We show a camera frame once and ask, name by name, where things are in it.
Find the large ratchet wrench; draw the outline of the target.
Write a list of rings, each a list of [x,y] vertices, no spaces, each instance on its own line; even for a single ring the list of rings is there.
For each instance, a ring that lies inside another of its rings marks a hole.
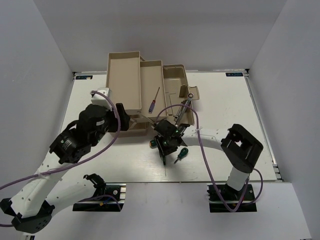
[[[194,94],[190,92],[187,94],[186,98],[183,96],[179,96],[178,99],[181,101],[180,103],[182,104],[182,110],[179,119],[177,121],[174,120],[174,124],[176,126],[180,124],[193,125],[194,119],[192,116],[192,112],[188,112],[190,110],[186,106],[191,106],[191,102],[194,99]]]

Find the slim black green precision screwdriver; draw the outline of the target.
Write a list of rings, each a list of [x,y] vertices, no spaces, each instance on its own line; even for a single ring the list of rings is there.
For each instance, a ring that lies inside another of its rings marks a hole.
[[[164,176],[167,176],[167,172],[166,172],[166,156],[163,155],[162,156],[162,162],[163,162],[163,168],[164,168]]]

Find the blue handled long screwdriver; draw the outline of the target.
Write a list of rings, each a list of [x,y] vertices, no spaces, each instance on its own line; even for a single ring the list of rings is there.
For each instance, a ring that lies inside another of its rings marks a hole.
[[[148,108],[148,113],[149,114],[152,114],[153,111],[154,111],[154,108],[155,108],[155,105],[156,105],[156,99],[157,99],[159,91],[160,91],[160,87],[158,87],[157,92],[155,94],[155,97],[153,98],[153,100],[152,100],[152,102],[151,102],[151,104],[150,104],[150,106]]]

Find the beige plastic toolbox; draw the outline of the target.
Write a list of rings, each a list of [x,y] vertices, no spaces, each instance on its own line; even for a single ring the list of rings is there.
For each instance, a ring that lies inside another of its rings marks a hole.
[[[166,119],[174,124],[179,96],[187,98],[193,93],[193,101],[200,98],[198,87],[188,83],[184,65],[145,60],[139,51],[109,53],[106,87],[111,90],[112,102],[122,103],[130,116],[129,129],[119,134],[123,138],[145,136],[155,120]],[[158,87],[155,107],[149,114]]]

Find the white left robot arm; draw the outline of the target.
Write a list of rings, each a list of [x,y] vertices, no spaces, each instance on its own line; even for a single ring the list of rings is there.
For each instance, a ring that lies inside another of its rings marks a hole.
[[[61,192],[52,193],[56,184],[71,167],[95,147],[106,133],[129,129],[130,116],[117,103],[90,104],[78,119],[67,125],[49,147],[33,177],[15,196],[0,202],[1,210],[13,217],[12,227],[35,234],[48,225],[52,217],[74,203],[107,193],[106,183],[97,174],[85,175],[80,182]]]

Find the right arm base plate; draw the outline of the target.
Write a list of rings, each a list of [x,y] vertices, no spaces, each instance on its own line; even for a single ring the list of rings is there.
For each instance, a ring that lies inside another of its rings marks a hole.
[[[234,209],[238,202],[241,201],[241,205],[237,209],[237,213],[257,212],[256,203],[252,202],[255,199],[255,193],[251,184],[247,186],[243,197],[241,197],[241,195],[245,187],[243,187],[240,191],[236,191],[228,187],[226,184],[218,184],[217,188],[229,208]],[[213,185],[207,186],[207,193],[209,210],[211,213],[230,213],[230,211],[227,210],[223,202],[220,200]]]

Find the stubby green handled screwdriver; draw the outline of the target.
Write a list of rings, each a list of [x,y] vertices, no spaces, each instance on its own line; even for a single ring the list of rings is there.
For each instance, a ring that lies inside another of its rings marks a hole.
[[[183,158],[185,158],[189,153],[188,148],[184,147],[181,149],[179,154],[177,155],[176,160],[174,161],[174,164],[176,164],[178,161],[181,161]]]

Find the stubby green orange-capped screwdriver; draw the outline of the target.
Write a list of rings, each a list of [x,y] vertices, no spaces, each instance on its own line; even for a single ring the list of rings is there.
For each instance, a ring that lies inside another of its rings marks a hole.
[[[155,141],[155,140],[151,140],[151,141],[149,142],[149,146],[150,146],[150,148],[156,148],[156,147],[157,147],[156,141]]]

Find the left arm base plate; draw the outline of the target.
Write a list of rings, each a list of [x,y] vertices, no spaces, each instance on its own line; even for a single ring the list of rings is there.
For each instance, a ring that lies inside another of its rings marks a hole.
[[[76,202],[73,212],[119,213],[123,209],[126,198],[126,184],[112,183],[105,186],[104,191],[94,193],[92,199]]]

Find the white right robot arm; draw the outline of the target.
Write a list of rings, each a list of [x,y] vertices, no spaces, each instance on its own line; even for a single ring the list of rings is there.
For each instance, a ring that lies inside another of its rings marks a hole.
[[[161,157],[170,155],[180,146],[199,146],[224,152],[232,165],[225,192],[233,200],[243,195],[245,182],[264,149],[259,140],[237,123],[229,129],[206,129],[187,123],[177,126],[162,119],[153,129],[157,132],[154,140]]]

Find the small combination wrench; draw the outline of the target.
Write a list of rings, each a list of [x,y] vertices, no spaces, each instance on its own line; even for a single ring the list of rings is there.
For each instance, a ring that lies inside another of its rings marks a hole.
[[[182,108],[183,108],[182,106],[179,106],[176,114],[174,115],[174,121],[175,122],[180,118],[180,114],[181,114]]]

